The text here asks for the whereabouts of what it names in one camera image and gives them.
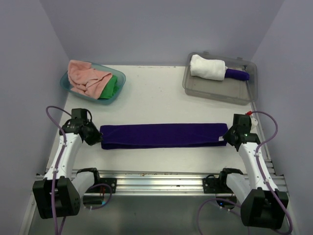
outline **wall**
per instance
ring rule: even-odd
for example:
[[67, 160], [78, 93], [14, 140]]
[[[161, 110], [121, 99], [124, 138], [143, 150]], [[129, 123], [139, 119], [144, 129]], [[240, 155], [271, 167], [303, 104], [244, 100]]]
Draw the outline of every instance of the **wall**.
[[[269, 144], [274, 167], [284, 174], [300, 234], [311, 234], [313, 166], [313, 1], [285, 0], [253, 56], [258, 66], [257, 108], [272, 114], [279, 132]], [[262, 119], [267, 137], [273, 124]]]
[[70, 59], [184, 65], [193, 51], [251, 59], [283, 0], [41, 0]]
[[0, 5], [0, 228], [15, 235], [56, 134], [45, 107], [64, 106], [58, 80], [68, 58], [39, 1]]

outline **gray floor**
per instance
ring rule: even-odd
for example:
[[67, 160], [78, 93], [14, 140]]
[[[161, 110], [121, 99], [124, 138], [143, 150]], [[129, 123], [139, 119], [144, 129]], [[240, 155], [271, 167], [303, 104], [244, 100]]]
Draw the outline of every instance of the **gray floor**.
[[[62, 235], [198, 235], [196, 213], [206, 197], [113, 196], [102, 209], [81, 208], [68, 217]], [[205, 235], [246, 235], [240, 218], [208, 203], [201, 211]], [[53, 235], [52, 219], [41, 219], [35, 211], [29, 235]], [[273, 235], [269, 229], [251, 229], [251, 235]]]

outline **folded purple towel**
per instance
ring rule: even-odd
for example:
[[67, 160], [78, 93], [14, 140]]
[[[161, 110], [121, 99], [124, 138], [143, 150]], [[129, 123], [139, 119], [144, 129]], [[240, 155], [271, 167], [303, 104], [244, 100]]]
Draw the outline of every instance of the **folded purple towel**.
[[100, 127], [103, 149], [226, 146], [219, 137], [225, 123], [105, 125]]

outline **cloth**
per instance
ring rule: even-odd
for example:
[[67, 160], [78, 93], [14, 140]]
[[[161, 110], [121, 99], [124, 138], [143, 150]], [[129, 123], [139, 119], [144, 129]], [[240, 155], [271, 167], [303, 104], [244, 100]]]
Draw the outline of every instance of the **cloth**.
[[119, 87], [116, 84], [117, 76], [113, 75], [113, 77], [109, 80], [106, 84], [105, 88], [103, 89], [99, 99], [110, 99], [113, 95], [118, 91]]
[[226, 69], [227, 67], [225, 66], [225, 61], [223, 60], [207, 60], [199, 55], [193, 55], [191, 57], [191, 76], [223, 81]]
[[68, 80], [74, 92], [98, 99], [112, 73], [91, 68], [91, 63], [71, 60], [68, 64]]
[[103, 149], [226, 146], [225, 123], [105, 125], [100, 127]]
[[248, 81], [250, 79], [250, 75], [247, 72], [239, 71], [239, 70], [231, 70], [227, 69], [225, 73], [225, 78], [233, 78], [240, 81]]

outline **pink towel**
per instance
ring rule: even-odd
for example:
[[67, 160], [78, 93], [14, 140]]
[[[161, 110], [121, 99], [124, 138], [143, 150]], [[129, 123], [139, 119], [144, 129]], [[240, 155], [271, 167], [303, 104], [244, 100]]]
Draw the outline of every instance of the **pink towel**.
[[74, 92], [98, 99], [112, 73], [91, 68], [91, 63], [71, 60], [68, 64], [68, 80]]

